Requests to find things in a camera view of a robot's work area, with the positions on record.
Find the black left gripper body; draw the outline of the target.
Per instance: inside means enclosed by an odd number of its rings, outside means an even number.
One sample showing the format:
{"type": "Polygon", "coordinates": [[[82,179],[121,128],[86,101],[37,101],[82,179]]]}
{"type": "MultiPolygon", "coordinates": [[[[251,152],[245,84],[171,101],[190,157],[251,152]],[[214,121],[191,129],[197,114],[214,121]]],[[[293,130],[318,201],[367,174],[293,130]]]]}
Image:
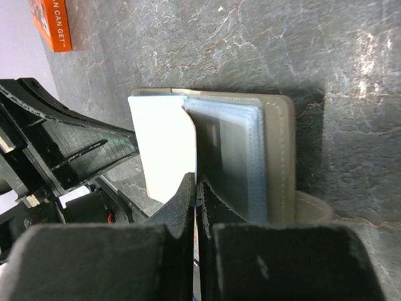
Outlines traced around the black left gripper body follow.
{"type": "MultiPolygon", "coordinates": [[[[36,224],[128,224],[146,219],[147,215],[103,174],[68,191],[54,191],[45,184],[31,194],[18,196],[16,205],[1,213],[1,262],[8,259],[16,240],[36,224]]],[[[18,184],[24,184],[20,176],[16,177],[18,184]]]]}

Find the grey card holder wallet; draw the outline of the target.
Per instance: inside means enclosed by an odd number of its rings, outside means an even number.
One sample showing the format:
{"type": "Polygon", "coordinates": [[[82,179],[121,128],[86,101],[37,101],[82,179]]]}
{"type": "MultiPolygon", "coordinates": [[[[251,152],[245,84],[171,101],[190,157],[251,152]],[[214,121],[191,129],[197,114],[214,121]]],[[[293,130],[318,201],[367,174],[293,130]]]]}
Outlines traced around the grey card holder wallet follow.
{"type": "Polygon", "coordinates": [[[252,223],[327,223],[324,201],[296,190],[294,105],[282,95],[144,88],[132,95],[183,95],[196,131],[197,173],[252,223]]]}

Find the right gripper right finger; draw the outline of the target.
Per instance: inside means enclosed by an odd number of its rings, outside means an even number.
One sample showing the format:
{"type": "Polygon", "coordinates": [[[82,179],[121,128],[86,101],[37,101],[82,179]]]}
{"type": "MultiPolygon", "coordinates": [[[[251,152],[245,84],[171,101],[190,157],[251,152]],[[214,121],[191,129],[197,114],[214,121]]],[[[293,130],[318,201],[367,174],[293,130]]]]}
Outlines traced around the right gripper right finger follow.
{"type": "Polygon", "coordinates": [[[384,300],[360,237],[338,224],[248,223],[199,184],[202,300],[384,300]]]}

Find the credit card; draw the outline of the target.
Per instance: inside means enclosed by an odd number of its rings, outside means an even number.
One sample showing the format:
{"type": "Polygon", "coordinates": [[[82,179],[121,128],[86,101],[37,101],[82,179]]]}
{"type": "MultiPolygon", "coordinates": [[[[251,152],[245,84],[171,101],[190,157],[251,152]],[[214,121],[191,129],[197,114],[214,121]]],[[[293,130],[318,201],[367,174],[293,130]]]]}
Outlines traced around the credit card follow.
{"type": "Polygon", "coordinates": [[[148,196],[167,203],[187,173],[197,173],[195,125],[183,95],[128,97],[148,196]]]}

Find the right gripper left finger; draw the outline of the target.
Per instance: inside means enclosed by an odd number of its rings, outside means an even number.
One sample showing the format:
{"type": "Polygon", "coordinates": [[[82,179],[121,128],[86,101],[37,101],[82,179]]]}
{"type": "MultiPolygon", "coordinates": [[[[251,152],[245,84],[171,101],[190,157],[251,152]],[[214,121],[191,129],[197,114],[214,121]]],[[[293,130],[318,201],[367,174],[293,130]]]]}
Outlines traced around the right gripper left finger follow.
{"type": "Polygon", "coordinates": [[[191,300],[195,177],[139,224],[41,224],[14,244],[2,300],[191,300]]]}

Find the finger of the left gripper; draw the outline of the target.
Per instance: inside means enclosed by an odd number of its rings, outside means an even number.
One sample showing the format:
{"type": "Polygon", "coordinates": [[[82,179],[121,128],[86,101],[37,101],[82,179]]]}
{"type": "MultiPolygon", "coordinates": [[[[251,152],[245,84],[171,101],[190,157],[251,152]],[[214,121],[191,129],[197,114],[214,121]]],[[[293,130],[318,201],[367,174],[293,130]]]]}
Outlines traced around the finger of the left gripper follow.
{"type": "Polygon", "coordinates": [[[68,191],[139,154],[135,132],[65,107],[34,78],[1,80],[1,152],[29,191],[68,191]]]}

